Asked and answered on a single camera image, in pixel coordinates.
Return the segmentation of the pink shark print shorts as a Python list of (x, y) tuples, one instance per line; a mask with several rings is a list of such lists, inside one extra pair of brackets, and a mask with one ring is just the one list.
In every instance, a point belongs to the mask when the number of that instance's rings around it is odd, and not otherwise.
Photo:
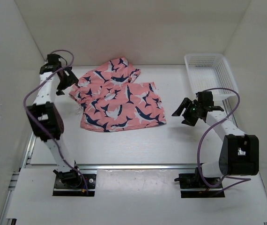
[(126, 58), (118, 58), (80, 77), (69, 95), (82, 107), (81, 128), (118, 132), (166, 124), (155, 83), (136, 83), (140, 73)]

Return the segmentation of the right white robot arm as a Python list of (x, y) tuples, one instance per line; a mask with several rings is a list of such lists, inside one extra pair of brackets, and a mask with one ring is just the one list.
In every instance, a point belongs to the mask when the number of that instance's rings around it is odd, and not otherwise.
[[(225, 178), (237, 180), (237, 183), (249, 181), (249, 176), (259, 172), (259, 139), (240, 130), (229, 117), (222, 117), (222, 107), (214, 104), (212, 92), (214, 88), (200, 91), (196, 100), (184, 98), (177, 110), (172, 114), (182, 116), (182, 124), (195, 126), (203, 120), (209, 127), (200, 138), (197, 148), (197, 167), (193, 175), (180, 175), (178, 181), (182, 189), (217, 188)], [(218, 160), (201, 163), (200, 150), (206, 135), (213, 130), (222, 141)]]

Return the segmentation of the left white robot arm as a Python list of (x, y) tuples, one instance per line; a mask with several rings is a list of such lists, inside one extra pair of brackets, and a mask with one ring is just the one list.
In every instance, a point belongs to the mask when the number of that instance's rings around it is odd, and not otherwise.
[(63, 66), (62, 60), (64, 58), (56, 51), (47, 55), (46, 63), (39, 71), (40, 84), (34, 89), (36, 99), (24, 108), (34, 135), (45, 143), (57, 164), (54, 170), (57, 179), (66, 186), (77, 188), (83, 182), (82, 176), (62, 139), (64, 123), (54, 100), (63, 95), (65, 89), (77, 84), (78, 78), (72, 72), (71, 64)]

